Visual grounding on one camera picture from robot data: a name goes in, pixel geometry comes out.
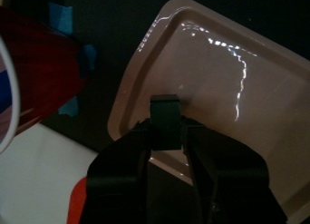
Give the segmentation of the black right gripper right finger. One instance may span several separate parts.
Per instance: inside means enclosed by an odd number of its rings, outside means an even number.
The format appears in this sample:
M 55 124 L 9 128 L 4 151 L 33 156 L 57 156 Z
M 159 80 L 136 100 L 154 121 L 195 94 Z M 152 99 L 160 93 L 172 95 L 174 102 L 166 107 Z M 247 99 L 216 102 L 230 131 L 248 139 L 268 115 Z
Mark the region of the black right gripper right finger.
M 287 224 L 263 157 L 240 141 L 183 120 L 199 224 Z

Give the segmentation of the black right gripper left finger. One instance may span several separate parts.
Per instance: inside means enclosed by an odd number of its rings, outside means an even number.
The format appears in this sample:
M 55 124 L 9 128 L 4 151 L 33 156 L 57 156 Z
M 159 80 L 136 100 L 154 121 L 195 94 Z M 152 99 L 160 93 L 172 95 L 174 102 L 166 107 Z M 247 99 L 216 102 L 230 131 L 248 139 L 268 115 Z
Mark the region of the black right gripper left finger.
M 79 224 L 147 224 L 150 121 L 139 122 L 93 159 Z

